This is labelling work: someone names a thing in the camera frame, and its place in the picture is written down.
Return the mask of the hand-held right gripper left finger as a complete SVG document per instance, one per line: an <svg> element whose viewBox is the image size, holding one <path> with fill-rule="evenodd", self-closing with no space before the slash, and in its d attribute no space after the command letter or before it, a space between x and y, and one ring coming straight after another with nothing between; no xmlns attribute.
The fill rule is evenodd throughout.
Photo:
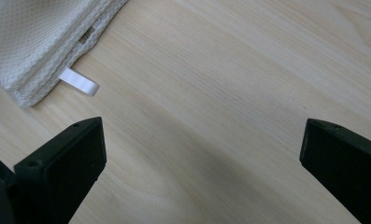
<svg viewBox="0 0 371 224"><path fill-rule="evenodd" d="M104 170L107 153L101 118L70 125L14 166L21 191L40 224L68 224Z"/></svg>

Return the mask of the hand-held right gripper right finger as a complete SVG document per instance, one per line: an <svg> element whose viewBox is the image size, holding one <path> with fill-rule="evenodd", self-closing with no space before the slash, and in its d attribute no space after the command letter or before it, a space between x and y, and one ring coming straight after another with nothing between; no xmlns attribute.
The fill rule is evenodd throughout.
<svg viewBox="0 0 371 224"><path fill-rule="evenodd" d="M308 119L299 160L362 224L371 224L371 141L332 122Z"/></svg>

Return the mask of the white mesh laundry bag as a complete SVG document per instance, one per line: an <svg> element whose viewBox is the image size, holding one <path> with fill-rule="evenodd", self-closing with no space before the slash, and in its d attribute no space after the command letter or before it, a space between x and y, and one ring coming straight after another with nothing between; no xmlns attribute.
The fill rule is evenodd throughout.
<svg viewBox="0 0 371 224"><path fill-rule="evenodd" d="M99 85L70 69L128 0L0 0L0 87L19 107L61 80L89 95Z"/></svg>

